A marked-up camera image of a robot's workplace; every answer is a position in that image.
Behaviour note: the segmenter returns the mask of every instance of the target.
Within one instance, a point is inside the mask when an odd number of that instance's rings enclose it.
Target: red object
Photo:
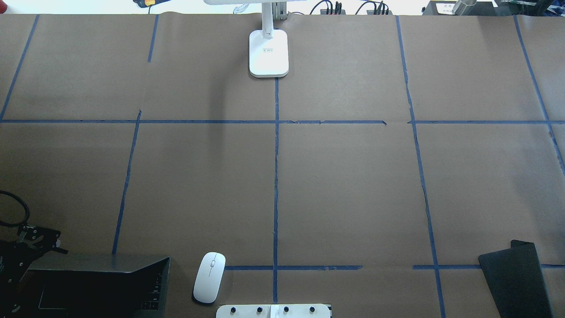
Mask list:
[[[0,0],[0,13],[4,13],[6,10],[8,10],[8,5],[4,1]]]

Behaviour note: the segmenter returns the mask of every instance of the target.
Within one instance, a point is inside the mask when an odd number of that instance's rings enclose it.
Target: white bracket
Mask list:
[[[331,318],[330,308],[324,304],[223,305],[216,318]]]

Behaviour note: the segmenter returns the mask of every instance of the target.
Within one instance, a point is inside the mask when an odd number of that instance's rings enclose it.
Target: black cord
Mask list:
[[[355,12],[355,15],[357,15],[357,13],[359,13],[359,11],[361,11],[361,8],[362,8],[364,5],[368,4],[368,3],[372,3],[372,4],[375,6],[375,10],[374,10],[374,11],[377,11],[377,3],[380,3],[380,2],[365,1],[365,2],[363,2],[363,4],[357,9],[357,12]]]
[[[12,197],[14,200],[16,200],[19,204],[21,204],[22,207],[24,207],[25,210],[25,217],[24,220],[22,222],[18,222],[18,223],[7,223],[4,221],[0,221],[0,226],[5,226],[5,227],[17,227],[20,226],[22,224],[25,224],[28,219],[29,219],[29,208],[28,205],[24,202],[24,200],[20,199],[20,197],[18,197],[17,195],[13,194],[12,192],[8,192],[8,191],[4,191],[4,190],[0,190],[0,194],[4,194],[7,196]]]
[[[310,14],[312,14],[312,12],[314,12],[314,10],[316,10],[316,7],[318,7],[322,2],[325,2],[326,5],[329,3],[329,11],[333,12],[333,4],[330,0],[321,0],[320,2],[318,2],[313,8],[312,11],[310,11]]]

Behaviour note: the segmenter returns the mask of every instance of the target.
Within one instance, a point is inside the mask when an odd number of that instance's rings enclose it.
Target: white computer mouse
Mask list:
[[[224,275],[225,256],[210,252],[204,255],[196,281],[194,282],[194,290],[192,297],[199,303],[212,304],[216,301],[218,291],[220,290],[221,277]]]

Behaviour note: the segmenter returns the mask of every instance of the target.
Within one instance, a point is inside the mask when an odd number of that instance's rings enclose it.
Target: white label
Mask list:
[[[437,13],[439,14],[450,14],[454,15],[453,13],[453,3],[436,3]]]

